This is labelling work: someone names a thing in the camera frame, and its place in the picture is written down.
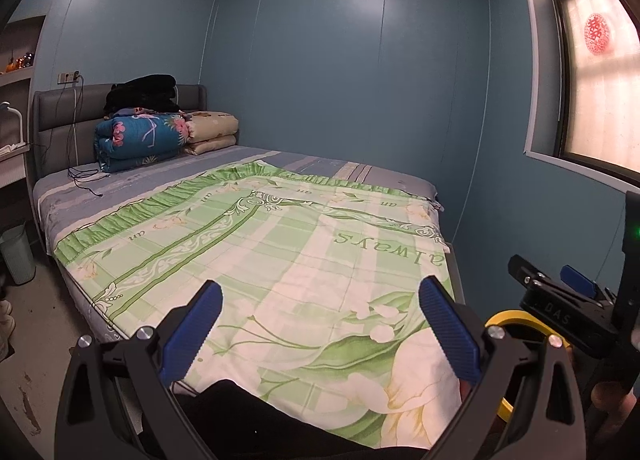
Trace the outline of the person's right hand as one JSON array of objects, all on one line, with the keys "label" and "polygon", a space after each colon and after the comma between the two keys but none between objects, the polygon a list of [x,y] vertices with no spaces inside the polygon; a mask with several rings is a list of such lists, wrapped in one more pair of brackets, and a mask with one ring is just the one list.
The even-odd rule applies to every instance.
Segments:
[{"label": "person's right hand", "polygon": [[597,434],[597,440],[604,442],[613,437],[625,423],[636,406],[634,391],[626,393],[622,386],[613,381],[598,383],[591,392],[591,402],[597,410],[608,415]]}]

